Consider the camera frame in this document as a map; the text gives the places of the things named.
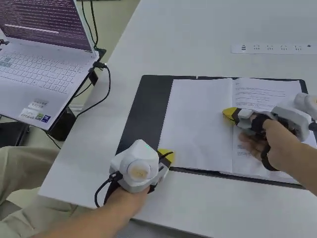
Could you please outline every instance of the human hand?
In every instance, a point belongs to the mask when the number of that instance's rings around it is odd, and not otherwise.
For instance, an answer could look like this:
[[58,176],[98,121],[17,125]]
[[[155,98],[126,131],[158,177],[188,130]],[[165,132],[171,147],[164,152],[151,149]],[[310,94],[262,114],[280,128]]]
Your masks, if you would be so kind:
[[119,213],[132,218],[144,206],[149,190],[150,187],[146,188],[142,192],[129,193],[120,187],[112,193],[105,206],[116,207],[120,210]]
[[[276,120],[267,119],[263,123],[263,129],[266,131],[266,139],[271,147],[267,154],[269,163],[277,170],[287,172],[288,160],[299,156],[303,144]],[[244,133],[239,135],[239,139],[255,158],[262,160],[261,152],[267,142],[255,140]]]

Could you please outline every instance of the laptop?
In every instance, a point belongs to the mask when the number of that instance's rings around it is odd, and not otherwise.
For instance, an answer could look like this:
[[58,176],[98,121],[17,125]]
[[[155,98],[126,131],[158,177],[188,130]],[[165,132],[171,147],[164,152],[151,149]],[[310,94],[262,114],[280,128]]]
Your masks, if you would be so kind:
[[49,130],[99,58],[76,3],[1,0],[0,28],[0,115]]

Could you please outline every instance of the white desk surface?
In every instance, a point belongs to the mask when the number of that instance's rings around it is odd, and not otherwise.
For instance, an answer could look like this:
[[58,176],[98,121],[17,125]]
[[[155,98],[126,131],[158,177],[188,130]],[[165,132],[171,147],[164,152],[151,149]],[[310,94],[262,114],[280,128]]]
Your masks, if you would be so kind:
[[[110,97],[78,119],[40,195],[95,207],[144,74],[304,79],[317,93],[317,56],[230,53],[241,42],[313,44],[316,22],[314,0],[142,0],[108,62]],[[86,105],[106,94],[107,81],[105,72]],[[311,238],[317,198],[306,190],[170,172],[136,218],[213,238]]]

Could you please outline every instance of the power strip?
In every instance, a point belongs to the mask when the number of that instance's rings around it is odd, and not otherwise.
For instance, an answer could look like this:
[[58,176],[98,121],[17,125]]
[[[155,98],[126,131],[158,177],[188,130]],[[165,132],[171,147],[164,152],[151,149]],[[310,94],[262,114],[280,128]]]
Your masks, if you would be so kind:
[[317,55],[314,44],[244,43],[231,46],[234,54]]

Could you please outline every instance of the laptop screen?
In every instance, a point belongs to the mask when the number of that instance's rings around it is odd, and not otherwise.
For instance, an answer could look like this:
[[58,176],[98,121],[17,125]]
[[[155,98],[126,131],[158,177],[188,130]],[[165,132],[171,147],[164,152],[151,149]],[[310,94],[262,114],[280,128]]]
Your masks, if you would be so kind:
[[91,51],[73,0],[0,0],[7,37]]

